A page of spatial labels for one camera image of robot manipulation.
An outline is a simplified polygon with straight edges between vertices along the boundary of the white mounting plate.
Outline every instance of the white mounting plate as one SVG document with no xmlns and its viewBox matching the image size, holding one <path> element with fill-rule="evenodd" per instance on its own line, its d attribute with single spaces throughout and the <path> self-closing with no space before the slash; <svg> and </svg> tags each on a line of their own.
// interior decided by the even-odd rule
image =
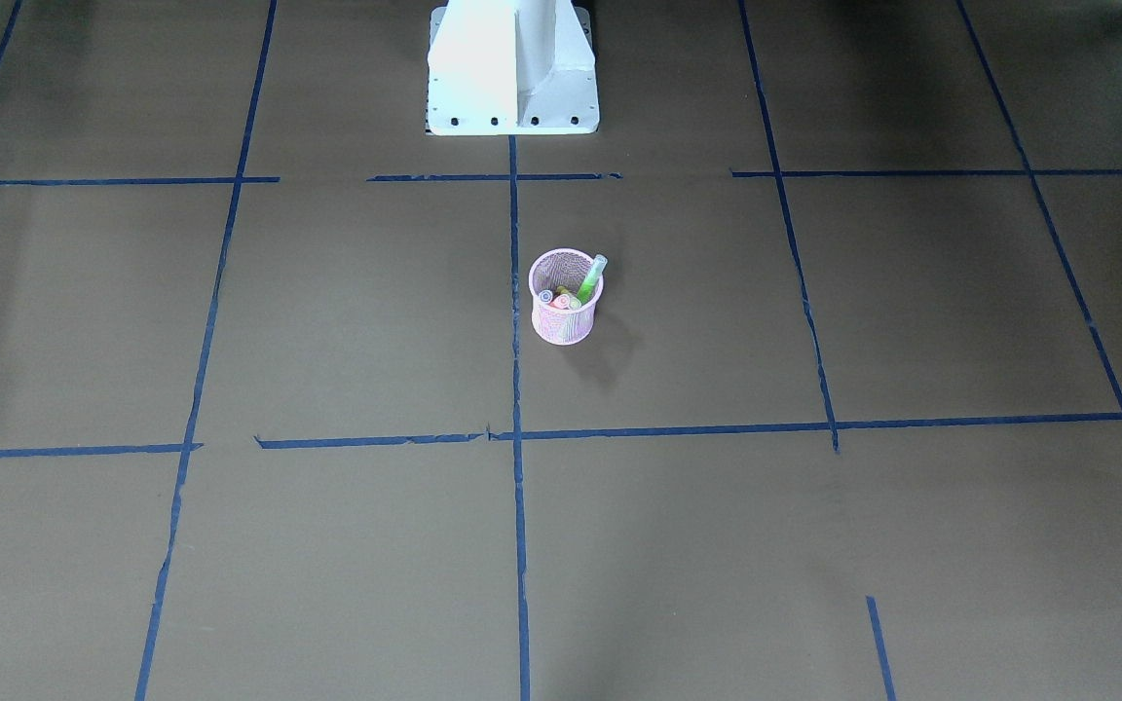
<svg viewBox="0 0 1122 701">
<path fill-rule="evenodd" d="M 431 40 L 444 18 L 445 8 L 432 10 Z M 579 26 L 587 37 L 587 45 L 595 46 L 591 31 L 591 13 L 583 8 L 574 8 Z M 596 92 L 596 79 L 591 71 L 555 70 L 537 85 L 532 93 L 517 96 L 518 114 L 498 116 L 498 123 L 491 123 L 493 114 L 450 114 L 452 105 L 460 105 L 462 99 L 456 96 L 438 79 L 427 81 L 426 117 L 424 128 L 438 137 L 495 137 L 495 135 L 550 135 L 592 133 L 600 124 L 600 101 Z M 450 121 L 456 117 L 458 124 Z"/>
</svg>

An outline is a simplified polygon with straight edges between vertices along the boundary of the pink basket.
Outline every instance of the pink basket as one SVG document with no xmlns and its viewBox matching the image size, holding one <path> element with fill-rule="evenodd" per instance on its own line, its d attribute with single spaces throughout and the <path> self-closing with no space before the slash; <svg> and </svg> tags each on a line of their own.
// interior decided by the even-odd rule
<svg viewBox="0 0 1122 701">
<path fill-rule="evenodd" d="M 605 289 L 605 276 L 596 280 L 596 292 L 578 310 L 558 310 L 540 301 L 540 292 L 558 285 L 577 292 L 591 269 L 594 259 L 573 248 L 558 248 L 540 256 L 531 266 L 527 284 L 531 288 L 531 325 L 543 341 L 555 345 L 573 345 L 591 333 L 596 321 L 596 302 Z"/>
</svg>

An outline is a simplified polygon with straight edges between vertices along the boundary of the concrete floor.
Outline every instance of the concrete floor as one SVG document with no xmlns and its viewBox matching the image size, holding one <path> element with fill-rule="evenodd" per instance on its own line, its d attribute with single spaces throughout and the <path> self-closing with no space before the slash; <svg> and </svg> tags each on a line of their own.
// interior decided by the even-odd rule
<svg viewBox="0 0 1122 701">
<path fill-rule="evenodd" d="M 435 3 L 0 0 L 1 700 L 1122 700 L 1122 0 Z"/>
</svg>

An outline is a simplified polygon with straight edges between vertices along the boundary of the green marker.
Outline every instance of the green marker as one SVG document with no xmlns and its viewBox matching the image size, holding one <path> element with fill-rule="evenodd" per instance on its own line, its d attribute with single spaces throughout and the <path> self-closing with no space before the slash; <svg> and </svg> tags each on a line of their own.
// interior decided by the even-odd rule
<svg viewBox="0 0 1122 701">
<path fill-rule="evenodd" d="M 587 278 L 579 285 L 579 292 L 574 293 L 579 297 L 580 305 L 586 305 L 587 302 L 591 301 L 591 294 L 596 292 L 596 280 L 600 279 L 600 274 L 605 271 L 606 265 L 609 265 L 609 258 L 597 253 L 591 270 L 587 273 Z"/>
</svg>

